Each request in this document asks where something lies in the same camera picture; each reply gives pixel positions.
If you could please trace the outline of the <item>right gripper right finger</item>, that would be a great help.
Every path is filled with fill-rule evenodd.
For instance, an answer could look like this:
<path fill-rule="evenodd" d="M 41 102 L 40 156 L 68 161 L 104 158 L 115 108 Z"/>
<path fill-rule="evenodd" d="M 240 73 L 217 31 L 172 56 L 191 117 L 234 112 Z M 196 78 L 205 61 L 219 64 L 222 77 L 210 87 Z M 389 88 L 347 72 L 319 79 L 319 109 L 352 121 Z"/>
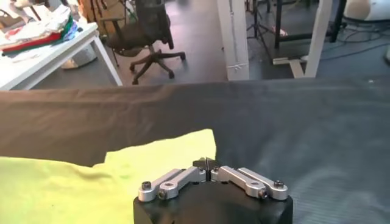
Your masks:
<path fill-rule="evenodd" d="M 209 159 L 211 181 L 228 182 L 241 188 L 244 193 L 252 198 L 265 200 L 286 200 L 288 187 L 282 181 L 273 181 L 248 168 L 234 169 L 223 166 L 216 160 Z"/>

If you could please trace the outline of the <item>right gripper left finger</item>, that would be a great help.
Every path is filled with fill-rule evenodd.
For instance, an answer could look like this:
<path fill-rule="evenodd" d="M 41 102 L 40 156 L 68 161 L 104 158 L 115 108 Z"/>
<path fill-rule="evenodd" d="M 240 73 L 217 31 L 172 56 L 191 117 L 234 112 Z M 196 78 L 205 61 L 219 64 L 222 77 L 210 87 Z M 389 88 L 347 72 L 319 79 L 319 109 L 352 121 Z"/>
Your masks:
<path fill-rule="evenodd" d="M 154 181 L 144 181 L 138 190 L 138 199 L 150 202 L 159 198 L 169 200 L 178 196 L 179 191 L 189 183 L 207 180 L 207 158 L 193 161 L 187 169 L 172 169 Z"/>

